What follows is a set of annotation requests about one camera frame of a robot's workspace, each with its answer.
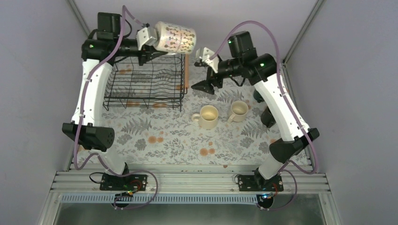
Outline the patterned white mug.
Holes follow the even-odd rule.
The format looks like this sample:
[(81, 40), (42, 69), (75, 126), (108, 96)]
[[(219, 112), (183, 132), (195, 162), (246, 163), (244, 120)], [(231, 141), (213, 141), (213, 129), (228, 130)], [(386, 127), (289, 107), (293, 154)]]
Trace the patterned white mug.
[(157, 51), (191, 54), (195, 48), (197, 34), (193, 28), (168, 22), (155, 25), (158, 40), (154, 44)]

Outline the cream ribbed mug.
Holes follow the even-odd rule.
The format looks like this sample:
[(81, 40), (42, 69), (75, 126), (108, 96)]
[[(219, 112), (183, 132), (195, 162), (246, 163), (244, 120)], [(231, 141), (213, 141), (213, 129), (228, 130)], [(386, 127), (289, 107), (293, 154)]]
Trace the cream ribbed mug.
[(200, 109), (199, 113), (194, 113), (191, 120), (198, 122), (201, 128), (210, 130), (217, 126), (218, 117), (218, 110), (212, 105), (206, 105)]

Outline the beige mug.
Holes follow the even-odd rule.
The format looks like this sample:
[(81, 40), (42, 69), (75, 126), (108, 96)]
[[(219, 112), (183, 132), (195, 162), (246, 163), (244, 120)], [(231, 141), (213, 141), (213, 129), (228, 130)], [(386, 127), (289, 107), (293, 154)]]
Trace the beige mug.
[(248, 105), (244, 101), (234, 101), (228, 111), (228, 122), (242, 122), (246, 119), (249, 111)]

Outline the dark green mug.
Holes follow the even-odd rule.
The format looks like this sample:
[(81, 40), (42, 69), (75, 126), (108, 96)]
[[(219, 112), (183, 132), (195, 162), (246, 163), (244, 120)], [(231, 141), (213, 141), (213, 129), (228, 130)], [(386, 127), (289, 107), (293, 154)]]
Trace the dark green mug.
[(263, 97), (257, 90), (254, 90), (254, 92), (253, 92), (253, 98), (257, 101), (257, 103), (264, 102)]

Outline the matte black mug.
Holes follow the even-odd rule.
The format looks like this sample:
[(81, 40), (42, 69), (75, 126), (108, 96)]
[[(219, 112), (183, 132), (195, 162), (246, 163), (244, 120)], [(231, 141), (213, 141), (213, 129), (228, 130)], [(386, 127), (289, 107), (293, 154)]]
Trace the matte black mug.
[(265, 125), (267, 128), (271, 128), (276, 124), (276, 120), (274, 116), (272, 115), (269, 107), (267, 106), (264, 110), (264, 112), (260, 116), (260, 120), (263, 125)]

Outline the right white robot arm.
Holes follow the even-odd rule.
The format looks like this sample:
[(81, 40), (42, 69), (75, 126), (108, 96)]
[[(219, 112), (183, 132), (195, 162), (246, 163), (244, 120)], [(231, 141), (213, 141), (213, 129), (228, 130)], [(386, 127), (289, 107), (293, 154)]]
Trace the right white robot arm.
[(241, 76), (255, 87), (267, 105), (269, 115), (279, 127), (281, 138), (269, 147), (271, 156), (254, 171), (254, 184), (260, 191), (267, 190), (274, 177), (288, 160), (300, 153), (319, 137), (316, 128), (310, 128), (301, 118), (278, 73), (275, 59), (268, 53), (257, 55), (248, 31), (231, 35), (226, 40), (232, 58), (221, 60), (217, 53), (204, 47), (196, 51), (195, 66), (207, 66), (205, 80), (192, 86), (194, 90), (214, 94), (221, 88), (223, 80)]

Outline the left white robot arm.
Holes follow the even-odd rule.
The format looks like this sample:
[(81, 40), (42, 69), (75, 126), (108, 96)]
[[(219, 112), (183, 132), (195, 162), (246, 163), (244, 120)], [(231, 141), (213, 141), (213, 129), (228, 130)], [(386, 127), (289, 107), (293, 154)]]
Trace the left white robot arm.
[(157, 47), (160, 29), (137, 21), (142, 27), (136, 37), (125, 35), (127, 11), (122, 14), (97, 15), (97, 28), (92, 30), (82, 45), (82, 83), (77, 106), (70, 122), (63, 123), (62, 132), (74, 142), (73, 159), (76, 170), (81, 170), (90, 158), (97, 157), (107, 174), (113, 175), (112, 184), (119, 190), (130, 185), (125, 173), (126, 163), (112, 153), (115, 131), (102, 127), (100, 117), (107, 81), (117, 57), (137, 57), (140, 64), (167, 54)]

